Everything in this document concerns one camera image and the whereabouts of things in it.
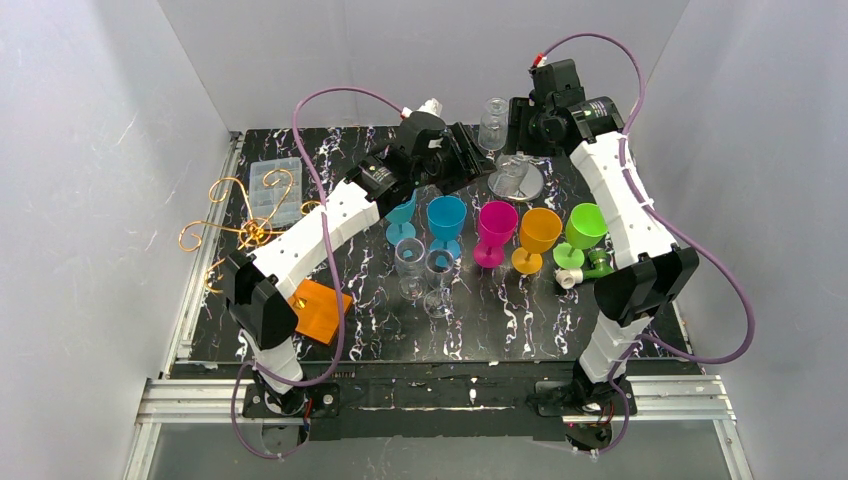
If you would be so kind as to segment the blue wine glass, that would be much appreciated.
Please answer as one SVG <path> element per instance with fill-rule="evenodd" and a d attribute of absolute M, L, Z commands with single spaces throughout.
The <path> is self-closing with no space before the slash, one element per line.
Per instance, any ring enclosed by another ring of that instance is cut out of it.
<path fill-rule="evenodd" d="M 416 236 L 416 228 L 411 223 L 416 209 L 416 199 L 416 192 L 413 191 L 407 201 L 386 215 L 388 226 L 385 237 L 391 245 L 396 246 L 400 241 Z"/>
<path fill-rule="evenodd" d="M 426 214 L 428 228 L 433 235 L 429 250 L 446 250 L 458 261 L 461 258 L 458 238 L 465 226 L 466 203 L 457 196 L 440 196 L 430 201 Z"/>

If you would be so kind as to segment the pink wine glass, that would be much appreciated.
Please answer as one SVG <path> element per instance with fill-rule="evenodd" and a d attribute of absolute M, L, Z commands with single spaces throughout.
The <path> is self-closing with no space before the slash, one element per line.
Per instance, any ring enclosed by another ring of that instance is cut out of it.
<path fill-rule="evenodd" d="M 483 205 L 477 223 L 479 242 L 473 250 L 480 267 L 493 269 L 503 263 L 504 245 L 512 239 L 517 224 L 518 212 L 510 203 L 490 201 Z"/>

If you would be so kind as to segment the orange wine glass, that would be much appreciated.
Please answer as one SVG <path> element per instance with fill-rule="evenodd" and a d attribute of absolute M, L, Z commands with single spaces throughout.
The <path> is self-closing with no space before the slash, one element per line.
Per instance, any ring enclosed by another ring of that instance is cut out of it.
<path fill-rule="evenodd" d="M 542 207 L 528 210 L 521 218 L 519 246 L 511 255 L 513 268 L 522 275 L 539 272 L 542 254 L 552 248 L 562 229 L 562 220 L 555 211 Z"/>

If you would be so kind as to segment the green wine glass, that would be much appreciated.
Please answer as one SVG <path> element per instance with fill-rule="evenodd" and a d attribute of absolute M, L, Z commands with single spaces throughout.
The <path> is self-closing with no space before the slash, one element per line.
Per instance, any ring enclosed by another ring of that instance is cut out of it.
<path fill-rule="evenodd" d="M 565 241 L 553 250 L 553 259 L 560 269 L 581 268 L 585 251 L 594 248 L 607 234 L 601 209 L 594 203 L 574 207 L 566 222 Z"/>

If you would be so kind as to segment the clear wine glass front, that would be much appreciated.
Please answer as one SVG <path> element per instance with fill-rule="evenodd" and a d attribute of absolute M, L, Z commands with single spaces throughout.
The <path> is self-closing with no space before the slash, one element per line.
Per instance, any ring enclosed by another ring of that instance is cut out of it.
<path fill-rule="evenodd" d="M 424 296 L 425 312 L 432 318 L 445 318 L 450 310 L 450 286 L 455 259 L 450 251 L 431 250 L 425 259 L 425 277 L 431 290 Z"/>

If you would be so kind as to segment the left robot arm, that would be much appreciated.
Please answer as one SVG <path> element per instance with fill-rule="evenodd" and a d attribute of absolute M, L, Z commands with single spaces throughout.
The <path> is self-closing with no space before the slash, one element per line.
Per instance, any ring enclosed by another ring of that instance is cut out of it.
<path fill-rule="evenodd" d="M 369 150 L 322 205 L 269 243 L 224 259 L 225 305 L 247 335 L 266 389 L 283 396 L 310 384 L 296 358 L 298 315 L 289 300 L 317 266 L 417 188 L 433 185 L 450 194 L 494 171 L 470 129 L 447 125 L 439 113 L 435 100 L 404 111 L 394 138 Z"/>

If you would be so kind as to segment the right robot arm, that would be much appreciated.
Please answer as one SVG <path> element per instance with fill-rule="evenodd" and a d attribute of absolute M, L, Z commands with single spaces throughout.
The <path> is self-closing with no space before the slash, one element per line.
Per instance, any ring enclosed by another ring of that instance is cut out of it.
<path fill-rule="evenodd" d="M 608 97 L 587 98 L 576 65 L 539 55 L 531 92 L 510 101 L 508 153 L 565 155 L 586 182 L 614 247 L 615 270 L 593 286 L 599 315 L 571 382 L 534 395 L 539 405 L 604 405 L 620 387 L 628 355 L 656 314 L 693 275 L 699 258 L 649 215 L 650 203 L 624 141 L 625 122 Z"/>

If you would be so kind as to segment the upright blue wine glass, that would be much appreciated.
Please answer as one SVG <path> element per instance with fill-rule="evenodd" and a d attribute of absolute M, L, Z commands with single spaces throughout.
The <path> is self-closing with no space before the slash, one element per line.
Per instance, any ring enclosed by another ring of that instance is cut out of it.
<path fill-rule="evenodd" d="M 413 191 L 407 201 L 386 215 L 388 226 L 385 237 L 391 245 L 396 246 L 400 241 L 416 236 L 416 228 L 411 223 L 416 209 L 416 199 L 416 192 Z"/>

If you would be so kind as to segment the green white pipe fitting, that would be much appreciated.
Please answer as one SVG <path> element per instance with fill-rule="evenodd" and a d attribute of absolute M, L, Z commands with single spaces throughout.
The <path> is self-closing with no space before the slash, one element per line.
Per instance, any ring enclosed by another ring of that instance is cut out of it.
<path fill-rule="evenodd" d="M 563 289 L 572 289 L 586 280 L 597 280 L 614 272 L 611 256 L 604 250 L 591 250 L 588 259 L 588 268 L 558 269 L 555 282 Z"/>

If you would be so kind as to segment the clear plastic organizer box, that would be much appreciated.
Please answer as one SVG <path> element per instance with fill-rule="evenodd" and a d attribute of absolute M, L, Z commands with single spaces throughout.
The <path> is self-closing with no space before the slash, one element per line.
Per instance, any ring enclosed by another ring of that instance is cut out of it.
<path fill-rule="evenodd" d="M 250 166 L 248 196 L 255 217 L 269 219 L 274 229 L 301 218 L 302 166 L 299 157 L 258 161 Z"/>

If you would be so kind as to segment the aluminium base frame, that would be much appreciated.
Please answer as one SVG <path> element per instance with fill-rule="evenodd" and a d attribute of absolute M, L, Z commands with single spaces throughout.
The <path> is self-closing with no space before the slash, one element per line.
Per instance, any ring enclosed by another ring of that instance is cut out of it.
<path fill-rule="evenodd" d="M 304 405 L 290 416 L 275 412 L 251 380 L 169 379 L 145 388 L 128 479 L 151 469 L 155 445 L 166 424 L 256 423 L 311 428 L 316 441 L 380 437 L 529 437 L 570 439 L 577 451 L 598 451 L 613 441 L 615 424 L 638 421 L 706 421 L 718 435 L 734 479 L 752 473 L 736 429 L 736 416 L 717 375 L 634 376 L 614 396 L 583 407 L 554 400 L 532 402 L 558 387 L 518 373 L 455 373 L 431 366 L 415 377 L 393 378 L 371 366 L 344 372 L 312 386 Z"/>

